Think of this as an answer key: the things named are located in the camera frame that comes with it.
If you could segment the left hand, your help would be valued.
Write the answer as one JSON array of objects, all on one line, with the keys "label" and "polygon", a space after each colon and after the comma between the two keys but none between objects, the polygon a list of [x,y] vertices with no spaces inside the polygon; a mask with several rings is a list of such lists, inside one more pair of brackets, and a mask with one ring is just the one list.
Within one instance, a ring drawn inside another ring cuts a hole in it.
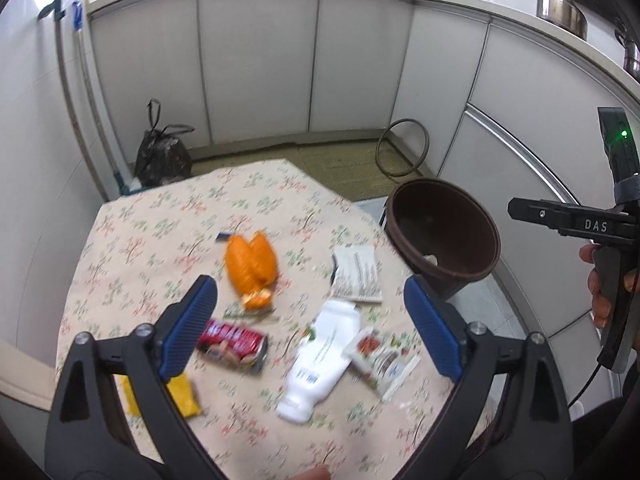
[{"label": "left hand", "polygon": [[331,474],[325,466],[317,466],[301,474],[296,474],[288,480],[331,480]]}]

